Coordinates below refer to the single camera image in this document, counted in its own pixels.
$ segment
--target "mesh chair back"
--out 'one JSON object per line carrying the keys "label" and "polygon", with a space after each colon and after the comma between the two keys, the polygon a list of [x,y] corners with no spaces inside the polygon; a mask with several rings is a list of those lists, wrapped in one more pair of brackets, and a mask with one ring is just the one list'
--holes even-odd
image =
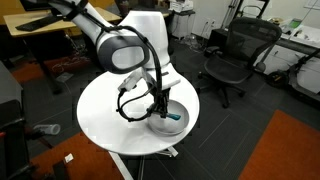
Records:
{"label": "mesh chair back", "polygon": [[281,29],[270,22],[248,17],[237,18],[229,26],[224,54],[246,62],[251,69],[257,57],[275,44],[281,33]]}

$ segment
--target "round white table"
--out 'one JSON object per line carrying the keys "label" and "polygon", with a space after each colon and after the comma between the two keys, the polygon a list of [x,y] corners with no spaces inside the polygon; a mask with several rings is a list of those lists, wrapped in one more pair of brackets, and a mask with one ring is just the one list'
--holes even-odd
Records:
{"label": "round white table", "polygon": [[[171,88],[170,99],[183,104],[189,113],[189,124],[175,136],[155,133],[147,120],[129,123],[117,109],[118,86],[129,74],[106,72],[92,81],[83,91],[77,107],[77,116],[84,134],[98,146],[118,154],[141,156],[165,150],[181,141],[195,125],[199,115],[199,98],[193,86],[181,76],[181,82]],[[142,95],[147,90],[144,80],[125,93],[121,102]],[[153,103],[147,95],[125,106],[129,116],[139,117]]]}

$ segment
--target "wooden desk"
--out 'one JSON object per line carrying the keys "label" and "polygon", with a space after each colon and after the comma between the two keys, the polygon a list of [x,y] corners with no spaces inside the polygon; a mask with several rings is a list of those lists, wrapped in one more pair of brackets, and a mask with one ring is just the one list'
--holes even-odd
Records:
{"label": "wooden desk", "polygon": [[[96,7],[95,9],[108,22],[121,20],[121,17],[115,14],[112,14],[106,10],[103,10],[100,7]],[[48,33],[52,31],[58,31],[58,30],[76,27],[76,25],[73,22],[67,22],[67,21],[61,20],[32,32],[19,31],[16,29],[16,26],[43,18],[47,15],[48,15],[48,12],[33,12],[33,13],[24,13],[24,14],[16,14],[16,15],[7,15],[7,16],[3,16],[3,18],[8,26],[11,36],[13,37],[31,36],[35,34]]]}

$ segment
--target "blue object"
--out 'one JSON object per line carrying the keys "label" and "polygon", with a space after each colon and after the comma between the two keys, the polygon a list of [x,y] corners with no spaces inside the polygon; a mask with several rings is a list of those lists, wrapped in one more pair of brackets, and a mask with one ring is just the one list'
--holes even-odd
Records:
{"label": "blue object", "polygon": [[170,114],[170,113],[167,114],[167,117],[168,117],[168,118],[171,118],[171,119],[173,119],[173,120],[176,120],[176,121],[180,120],[180,118],[181,118],[180,115]]}

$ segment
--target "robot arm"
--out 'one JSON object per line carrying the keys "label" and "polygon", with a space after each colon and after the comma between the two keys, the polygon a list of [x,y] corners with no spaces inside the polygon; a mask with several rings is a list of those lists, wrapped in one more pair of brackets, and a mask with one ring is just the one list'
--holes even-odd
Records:
{"label": "robot arm", "polygon": [[[72,20],[91,38],[97,47],[99,61],[106,71],[115,74],[133,71],[119,87],[118,112],[123,118],[129,122],[140,121],[155,113],[161,118],[169,117],[179,120],[179,115],[170,114],[167,110],[170,88],[178,84],[180,79],[169,63],[167,34],[161,13],[149,12],[148,15],[141,12],[130,13],[119,26],[113,26],[105,21],[87,0],[49,0],[48,3]],[[149,21],[150,24],[140,24],[138,28],[143,32],[151,31],[148,38],[152,39],[152,44],[131,26],[145,21]],[[154,96],[154,103],[147,109],[144,116],[130,118],[123,111],[123,106],[128,101],[120,106],[120,98],[141,78],[149,87],[143,96],[151,93]]]}

